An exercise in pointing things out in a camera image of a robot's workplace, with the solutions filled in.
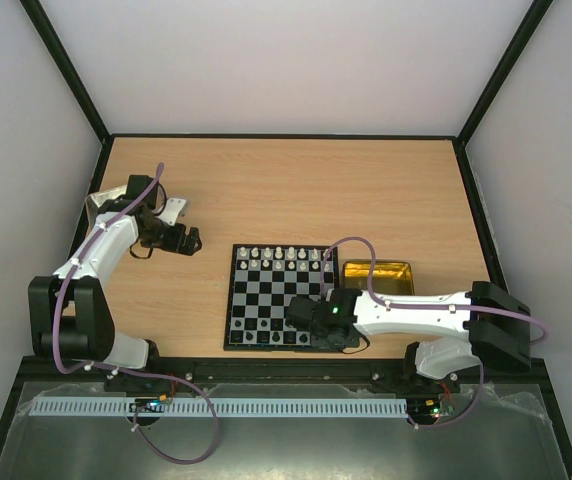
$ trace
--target white robotic arm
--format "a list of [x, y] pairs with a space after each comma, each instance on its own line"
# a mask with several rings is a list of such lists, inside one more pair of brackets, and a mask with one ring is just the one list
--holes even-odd
[[[57, 294], [73, 266], [77, 267], [66, 290], [65, 304], [75, 312], [63, 314], [59, 329], [62, 357], [95, 360], [118, 367], [141, 369], [151, 356], [150, 340], [133, 338], [115, 329], [103, 288], [122, 255], [135, 243], [167, 252], [192, 255], [201, 249], [199, 230], [177, 224], [188, 201], [165, 198], [157, 208], [157, 186], [141, 203], [112, 222], [125, 205], [142, 194], [152, 178], [133, 175], [128, 186], [101, 192], [94, 205], [94, 226], [72, 257], [50, 277], [35, 277], [28, 288], [33, 350], [36, 355], [50, 356], [53, 349], [53, 318]], [[103, 234], [95, 235], [102, 230]]]
[[481, 305], [528, 313], [525, 305], [493, 284], [474, 282], [471, 291], [432, 297], [377, 298], [376, 302], [366, 291], [342, 288], [330, 290], [317, 302], [295, 297], [286, 322], [308, 329], [314, 347], [335, 351], [359, 346], [362, 337], [386, 333], [441, 337], [411, 344], [406, 352], [415, 373], [434, 380], [482, 362], [512, 372], [530, 368], [529, 325], [475, 311]]
[[470, 320], [470, 312], [449, 311], [449, 305], [470, 305], [467, 292], [433, 297], [378, 295], [384, 302], [406, 305], [444, 305], [444, 310], [385, 308], [365, 293], [357, 298], [354, 314], [355, 329], [366, 337], [383, 333], [411, 333], [443, 337], [431, 342], [421, 342], [415, 355], [417, 373], [439, 380], [451, 372], [479, 365], [472, 353], [468, 330], [464, 322]]

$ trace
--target cable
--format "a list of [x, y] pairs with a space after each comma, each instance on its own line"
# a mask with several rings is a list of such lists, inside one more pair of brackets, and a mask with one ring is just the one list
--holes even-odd
[[164, 213], [164, 210], [166, 210], [166, 204], [168, 203], [168, 195], [166, 194], [166, 189], [161, 183], [159, 184], [159, 188], [161, 189], [162, 194], [164, 195], [164, 200], [162, 202], [162, 206], [160, 207], [159, 212], [153, 214], [156, 217], [159, 217], [162, 213]]
[[473, 409], [475, 408], [475, 405], [477, 405], [477, 403], [479, 402], [479, 399], [482, 396], [483, 388], [484, 388], [484, 366], [480, 363], [479, 364], [479, 386], [477, 387], [477, 390], [475, 391], [475, 395], [473, 396], [473, 399], [468, 404], [468, 407], [466, 407], [466, 410], [464, 410], [462, 413], [460, 413], [458, 416], [456, 416], [452, 420], [450, 420], [448, 422], [444, 422], [444, 423], [438, 423], [438, 424], [434, 424], [434, 425], [419, 425], [417, 422], [415, 422], [415, 420], [412, 419], [412, 417], [410, 415], [408, 415], [408, 422], [413, 426], [413, 428], [415, 430], [433, 430], [435, 428], [449, 427], [451, 425], [456, 424], [457, 422], [461, 422], [464, 418], [466, 418], [468, 415], [470, 415], [470, 412], [473, 411]]
[[191, 382], [188, 382], [187, 380], [184, 380], [184, 379], [172, 376], [172, 375], [160, 375], [160, 374], [156, 374], [156, 373], [138, 372], [135, 370], [130, 370], [128, 368], [118, 368], [118, 367], [115, 367], [114, 365], [108, 365], [108, 364], [101, 363], [101, 362], [89, 362], [89, 361], [78, 362], [78, 363], [74, 364], [72, 367], [67, 368], [64, 366], [64, 364], [62, 362], [61, 351], [59, 348], [59, 329], [60, 329], [61, 320], [62, 320], [62, 310], [63, 310], [63, 306], [64, 306], [64, 299], [66, 297], [66, 291], [68, 290], [68, 286], [70, 285], [70, 282], [71, 282], [73, 276], [75, 275], [75, 272], [81, 266], [82, 262], [86, 258], [86, 255], [90, 251], [91, 247], [95, 244], [97, 239], [104, 232], [107, 232], [111, 225], [114, 225], [116, 222], [121, 220], [133, 208], [135, 208], [137, 205], [139, 205], [139, 203], [144, 198], [146, 198], [146, 196], [155, 187], [155, 185], [157, 185], [159, 183], [159, 178], [162, 176], [163, 171], [164, 171], [164, 164], [160, 162], [157, 165], [157, 170], [155, 172], [155, 178], [144, 189], [144, 191], [135, 200], [133, 200], [128, 206], [126, 206], [123, 210], [121, 210], [119, 213], [117, 213], [117, 215], [115, 215], [110, 220], [108, 220], [104, 225], [102, 225], [102, 228], [98, 229], [94, 234], [92, 234], [90, 236], [90, 238], [85, 242], [85, 245], [80, 250], [79, 255], [77, 257], [73, 257], [74, 261], [72, 262], [72, 266], [71, 266], [70, 270], [68, 270], [68, 273], [64, 277], [64, 281], [62, 282], [62, 285], [61, 285], [59, 292], [57, 294], [57, 301], [55, 302], [55, 311], [53, 314], [53, 360], [55, 361], [55, 366], [57, 367], [57, 370], [59, 370], [59, 372], [64, 374], [64, 375], [68, 375], [70, 373], [73, 373], [82, 367], [88, 367], [88, 366], [93, 367], [93, 366], [95, 366], [97, 368], [100, 368], [103, 370], [109, 370], [111, 372], [123, 372], [123, 373], [131, 375], [133, 377], [155, 378], [155, 379], [162, 379], [162, 380], [170, 380], [171, 382], [182, 383], [182, 384], [186, 385], [187, 387], [191, 388], [196, 393], [198, 393], [204, 400], [206, 400], [206, 403], [208, 404], [208, 408], [210, 409], [210, 412], [213, 415], [213, 420], [215, 421], [215, 430], [213, 432], [213, 438], [211, 440], [211, 443], [210, 443], [208, 449], [206, 449], [206, 451], [202, 455], [200, 455], [199, 457], [197, 457], [195, 459], [181, 460], [178, 458], [174, 458], [174, 457], [171, 457], [169, 455], [166, 455], [161, 450], [159, 450], [157, 447], [155, 447], [155, 445], [153, 445], [152, 442], [148, 439], [148, 437], [146, 437], [146, 435], [142, 431], [141, 427], [137, 423], [137, 414], [140, 413], [141, 408], [138, 409], [138, 411], [136, 412], [136, 414], [133, 418], [133, 423], [135, 424], [133, 427], [134, 431], [137, 431], [137, 433], [144, 440], [146, 445], [148, 445], [148, 447], [156, 455], [158, 455], [159, 457], [161, 457], [164, 460], [171, 462], [171, 463], [175, 463], [178, 465], [191, 465], [193, 463], [198, 463], [198, 462], [201, 462], [202, 460], [205, 460], [206, 458], [208, 458], [215, 451], [215, 449], [219, 445], [219, 441], [220, 441], [219, 417], [217, 416], [217, 412], [215, 411], [215, 406], [213, 405], [210, 398], [208, 398], [208, 395], [206, 395], [206, 393], [203, 390], [201, 390], [197, 385], [195, 385]]
[[[105, 363], [95, 363], [94, 366], [97, 368], [104, 369], [104, 370], [113, 370], [115, 368], [114, 366], [107, 365]], [[142, 440], [144, 440], [146, 445], [148, 445], [148, 447], [153, 451], [153, 453], [155, 453], [160, 458], [166, 460], [167, 462], [174, 463], [176, 465], [192, 465], [194, 463], [199, 463], [203, 460], [206, 460], [208, 457], [210, 457], [213, 454], [213, 452], [217, 449], [219, 442], [221, 440], [221, 428], [220, 428], [219, 417], [217, 416], [217, 411], [215, 410], [215, 405], [213, 405], [213, 402], [211, 401], [211, 399], [208, 397], [208, 395], [206, 395], [206, 392], [204, 392], [201, 388], [199, 388], [194, 383], [191, 383], [187, 380], [184, 380], [183, 378], [175, 377], [174, 375], [163, 375], [163, 374], [159, 374], [159, 373], [138, 372], [136, 370], [130, 370], [128, 368], [119, 368], [119, 371], [126, 373], [128, 375], [132, 375], [133, 377], [157, 378], [160, 380], [170, 380], [171, 382], [182, 383], [182, 384], [186, 385], [187, 387], [190, 387], [196, 393], [198, 393], [204, 400], [206, 400], [206, 403], [208, 404], [208, 409], [210, 410], [210, 413], [212, 414], [213, 419], [215, 420], [215, 429], [213, 431], [213, 438], [210, 442], [210, 445], [206, 449], [206, 451], [204, 453], [202, 453], [199, 457], [193, 458], [191, 460], [182, 460], [180, 458], [175, 458], [175, 457], [171, 457], [170, 455], [167, 455], [166, 453], [162, 452], [159, 448], [157, 448], [155, 445], [153, 445], [153, 442], [150, 441], [150, 439], [146, 436], [146, 434], [144, 433], [142, 428], [137, 423], [137, 416], [139, 415], [139, 413], [141, 413], [141, 411], [145, 408], [145, 406], [139, 407], [137, 409], [137, 411], [135, 412], [135, 415], [133, 416], [133, 424], [134, 424], [133, 425], [133, 431], [137, 432], [137, 434], [142, 438]]]
[[[406, 309], [406, 310], [450, 310], [451, 305], [449, 304], [414, 304], [414, 303], [393, 303], [393, 302], [385, 302], [384, 300], [382, 300], [381, 298], [379, 298], [376, 294], [375, 291], [373, 290], [373, 275], [375, 273], [375, 265], [376, 265], [376, 261], [377, 261], [377, 256], [375, 254], [375, 248], [373, 247], [373, 245], [366, 240], [363, 237], [345, 237], [342, 238], [341, 240], [337, 240], [335, 243], [333, 243], [327, 250], [326, 253], [324, 254], [324, 257], [322, 258], [322, 265], [321, 265], [321, 271], [324, 272], [325, 267], [326, 267], [326, 262], [328, 261], [328, 257], [330, 257], [332, 251], [337, 248], [337, 246], [341, 245], [342, 243], [345, 242], [349, 242], [349, 241], [358, 241], [363, 243], [364, 245], [366, 245], [368, 247], [368, 249], [370, 250], [370, 270], [368, 272], [368, 277], [366, 278], [366, 288], [368, 290], [368, 294], [370, 295], [370, 298], [373, 299], [373, 301], [378, 304], [381, 305], [383, 307], [386, 307], [387, 309], [389, 308], [398, 308], [398, 309]], [[321, 281], [321, 292], [322, 292], [322, 297], [324, 295], [324, 275], [322, 275], [322, 281]], [[471, 311], [471, 312], [479, 312], [479, 313], [490, 313], [493, 315], [501, 315], [504, 317], [510, 317], [510, 318], [514, 318], [516, 320], [521, 320], [523, 322], [527, 322], [533, 325], [537, 325], [541, 331], [542, 331], [542, 335], [539, 338], [536, 338], [535, 340], [531, 340], [531, 345], [537, 345], [539, 343], [543, 343], [544, 341], [546, 341], [548, 339], [549, 336], [549, 332], [548, 332], [548, 327], [546, 326], [546, 324], [544, 322], [542, 322], [541, 320], [537, 319], [537, 318], [533, 318], [529, 315], [524, 315], [522, 313], [518, 313], [518, 312], [511, 312], [509, 310], [504, 310], [502, 308], [493, 308], [493, 307], [485, 307], [483, 305], [454, 305], [455, 309], [459, 309], [459, 310], [467, 310], [467, 311]]]
[[356, 352], [345, 352], [345, 351], [341, 351], [341, 353], [343, 353], [344, 355], [355, 355], [356, 353], [361, 353], [364, 350], [368, 350], [368, 347], [370, 347], [370, 340], [368, 339], [368, 337], [366, 335], [364, 335], [363, 333], [359, 332], [359, 334], [361, 335], [362, 339], [364, 340], [364, 342], [366, 343], [366, 346], [364, 348], [360, 348], [359, 350], [357, 350]]

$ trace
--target wooden table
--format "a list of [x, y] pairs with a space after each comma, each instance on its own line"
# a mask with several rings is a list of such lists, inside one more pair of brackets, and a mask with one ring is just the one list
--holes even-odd
[[[183, 223], [199, 227], [204, 247], [193, 257], [125, 255], [106, 295], [117, 328], [154, 340], [164, 356], [399, 358], [422, 339], [381, 335], [354, 357], [224, 351], [233, 243], [363, 236], [379, 258], [411, 264], [417, 295], [488, 279], [449, 141], [117, 138], [101, 189], [152, 176], [158, 162], [169, 196], [190, 199]], [[339, 255], [368, 251], [346, 244]]]

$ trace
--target purple cable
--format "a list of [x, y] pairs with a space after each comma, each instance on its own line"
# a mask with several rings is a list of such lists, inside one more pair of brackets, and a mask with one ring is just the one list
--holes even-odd
[[[326, 253], [324, 254], [324, 258], [322, 259], [321, 271], [322, 272], [325, 271], [324, 269], [326, 267], [326, 262], [328, 260], [328, 257], [330, 256], [331, 252], [335, 248], [337, 248], [337, 246], [341, 245], [344, 242], [349, 242], [349, 241], [353, 241], [353, 240], [357, 241], [357, 242], [362, 242], [370, 250], [370, 270], [368, 272], [368, 277], [366, 278], [366, 288], [368, 290], [368, 294], [370, 295], [370, 298], [372, 298], [376, 304], [381, 305], [381, 306], [386, 307], [386, 308], [390, 307], [390, 308], [396, 308], [396, 309], [401, 309], [401, 310], [404, 310], [404, 309], [405, 310], [449, 310], [450, 309], [449, 304], [432, 304], [432, 305], [431, 304], [422, 304], [422, 305], [419, 305], [419, 304], [414, 304], [414, 303], [392, 303], [391, 302], [387, 305], [386, 302], [384, 302], [381, 298], [379, 298], [377, 296], [377, 294], [375, 293], [375, 291], [373, 290], [373, 275], [375, 273], [375, 266], [376, 266], [375, 262], [377, 261], [377, 256], [375, 255], [375, 248], [373, 247], [373, 245], [363, 237], [345, 237], [345, 238], [342, 238], [341, 240], [337, 240], [335, 243], [333, 243], [328, 248]], [[322, 297], [324, 295], [324, 288], [325, 288], [324, 275], [322, 274], [322, 281], [321, 281]], [[546, 324], [537, 318], [533, 318], [529, 315], [524, 315], [523, 313], [511, 312], [509, 310], [504, 310], [501, 308], [484, 307], [482, 305], [455, 305], [455, 309], [467, 310], [467, 311], [471, 311], [471, 312], [490, 313], [493, 315], [501, 315], [504, 317], [510, 317], [510, 318], [514, 318], [516, 320], [521, 320], [523, 322], [527, 322], [527, 323], [530, 323], [533, 325], [537, 325], [541, 329], [542, 335], [539, 338], [532, 340], [530, 342], [531, 345], [537, 345], [538, 343], [542, 343], [548, 339], [548, 327], [546, 327]]]
[[[115, 368], [114, 366], [107, 365], [105, 363], [95, 363], [94, 366], [97, 368], [101, 368], [103, 370], [113, 370]], [[190, 383], [190, 382], [188, 382], [182, 378], [178, 378], [178, 377], [175, 377], [172, 375], [161, 375], [158, 373], [138, 372], [136, 370], [130, 370], [128, 368], [120, 368], [119, 371], [126, 373], [128, 375], [132, 375], [133, 377], [157, 378], [160, 380], [170, 380], [171, 382], [182, 383], [182, 384], [192, 388], [204, 400], [206, 400], [206, 403], [208, 404], [208, 408], [210, 410], [210, 413], [213, 415], [213, 419], [215, 420], [215, 430], [213, 431], [213, 438], [210, 442], [210, 445], [206, 449], [206, 451], [204, 453], [202, 453], [197, 458], [193, 458], [191, 460], [182, 460], [180, 458], [171, 457], [170, 455], [165, 454], [159, 448], [157, 448], [155, 445], [153, 445], [153, 442], [150, 441], [150, 439], [146, 436], [146, 434], [144, 433], [142, 428], [137, 423], [137, 417], [138, 417], [139, 413], [144, 409], [144, 407], [138, 408], [137, 411], [135, 412], [135, 415], [133, 416], [133, 424], [134, 424], [133, 428], [135, 428], [135, 430], [137, 431], [139, 436], [142, 438], [142, 440], [144, 440], [144, 442], [146, 442], [146, 444], [153, 451], [153, 453], [155, 453], [160, 458], [166, 460], [167, 462], [174, 463], [176, 465], [192, 465], [194, 463], [199, 463], [203, 460], [206, 460], [208, 457], [210, 457], [213, 454], [213, 452], [217, 449], [217, 446], [219, 445], [219, 442], [221, 440], [221, 429], [220, 429], [220, 424], [219, 424], [219, 417], [217, 416], [217, 411], [215, 410], [215, 405], [213, 405], [213, 402], [211, 401], [211, 399], [208, 398], [208, 395], [206, 395], [206, 392], [204, 392], [197, 385]]]
[[479, 399], [482, 396], [483, 388], [484, 388], [484, 365], [482, 365], [480, 363], [479, 364], [479, 386], [477, 387], [477, 391], [475, 392], [473, 399], [468, 404], [468, 407], [466, 407], [466, 410], [464, 410], [457, 417], [453, 418], [452, 420], [450, 420], [448, 422], [437, 423], [434, 425], [419, 425], [415, 422], [415, 420], [412, 419], [412, 417], [410, 415], [408, 416], [408, 421], [410, 422], [410, 424], [414, 428], [416, 428], [418, 430], [432, 430], [434, 428], [450, 427], [451, 425], [454, 425], [457, 422], [461, 422], [464, 418], [466, 418], [468, 415], [470, 415], [470, 412], [473, 411], [473, 409], [475, 408], [475, 405], [477, 405], [477, 403], [479, 402]]
[[[155, 178], [148, 185], [148, 187], [146, 187], [144, 189], [144, 191], [135, 200], [133, 200], [130, 204], [128, 204], [128, 206], [126, 208], [124, 208], [117, 215], [115, 215], [110, 220], [108, 220], [106, 222], [105, 229], [99, 229], [94, 234], [91, 235], [91, 237], [85, 243], [84, 247], [80, 250], [79, 255], [76, 257], [77, 261], [80, 265], [83, 262], [83, 260], [86, 258], [86, 255], [90, 251], [91, 247], [95, 244], [97, 239], [104, 232], [106, 232], [108, 230], [108, 227], [110, 227], [111, 225], [118, 222], [121, 218], [124, 217], [124, 215], [126, 215], [133, 208], [135, 208], [139, 204], [139, 202], [141, 202], [144, 198], [146, 198], [146, 196], [151, 192], [151, 190], [155, 187], [155, 185], [157, 185], [159, 183], [159, 179], [162, 176], [163, 171], [164, 171], [164, 164], [160, 162], [157, 165], [157, 171], [155, 172]], [[63, 306], [64, 306], [64, 298], [66, 297], [66, 291], [68, 290], [68, 286], [70, 285], [70, 282], [71, 282], [73, 276], [75, 275], [75, 272], [77, 271], [77, 269], [78, 269], [77, 265], [71, 266], [70, 270], [66, 274], [66, 277], [64, 277], [64, 281], [62, 282], [62, 285], [59, 289], [59, 293], [57, 294], [57, 301], [55, 302], [55, 312], [53, 315], [53, 359], [55, 361], [55, 365], [57, 366], [57, 370], [59, 370], [59, 372], [63, 373], [64, 375], [68, 375], [70, 373], [73, 373], [74, 371], [79, 370], [80, 368], [85, 367], [86, 365], [92, 365], [92, 366], [96, 366], [97, 368], [100, 368], [103, 370], [113, 371], [117, 367], [115, 367], [113, 365], [101, 363], [101, 362], [98, 362], [98, 363], [95, 363], [95, 362], [78, 362], [70, 368], [65, 367], [64, 364], [62, 363], [61, 352], [59, 349], [59, 329], [60, 329], [61, 320], [62, 320], [62, 310], [63, 310]], [[137, 415], [139, 413], [139, 410], [138, 410], [135, 413], [135, 416], [133, 418], [133, 423], [136, 426], [136, 430], [137, 430], [137, 433], [139, 434], [139, 436], [144, 440], [144, 442], [146, 442], [148, 447], [156, 455], [160, 456], [161, 458], [163, 458], [164, 460], [166, 460], [168, 462], [175, 463], [177, 465], [190, 465], [193, 463], [198, 463], [198, 462], [201, 462], [202, 460], [205, 460], [210, 455], [212, 455], [212, 453], [215, 451], [215, 449], [219, 445], [219, 441], [220, 441], [219, 417], [217, 416], [217, 412], [215, 411], [215, 406], [213, 405], [213, 402], [211, 402], [210, 398], [208, 398], [208, 395], [206, 395], [206, 393], [203, 390], [201, 390], [197, 385], [195, 385], [193, 383], [190, 383], [190, 382], [188, 382], [184, 379], [178, 378], [178, 377], [174, 377], [172, 375], [160, 375], [160, 374], [156, 374], [156, 373], [138, 372], [138, 371], [130, 370], [127, 368], [119, 368], [118, 371], [126, 373], [128, 375], [132, 375], [134, 377], [156, 378], [156, 379], [170, 380], [172, 382], [182, 383], [182, 384], [190, 387], [191, 389], [193, 389], [202, 398], [204, 398], [204, 400], [206, 400], [206, 403], [208, 404], [208, 408], [210, 409], [211, 413], [213, 414], [213, 419], [215, 420], [215, 431], [213, 432], [213, 439], [212, 439], [208, 449], [202, 455], [200, 455], [199, 457], [197, 457], [195, 459], [181, 460], [181, 459], [173, 458], [169, 455], [166, 455], [164, 452], [159, 450], [155, 445], [153, 445], [153, 443], [148, 439], [148, 437], [146, 437], [146, 435], [142, 431], [141, 427], [139, 427], [139, 425], [137, 424]]]

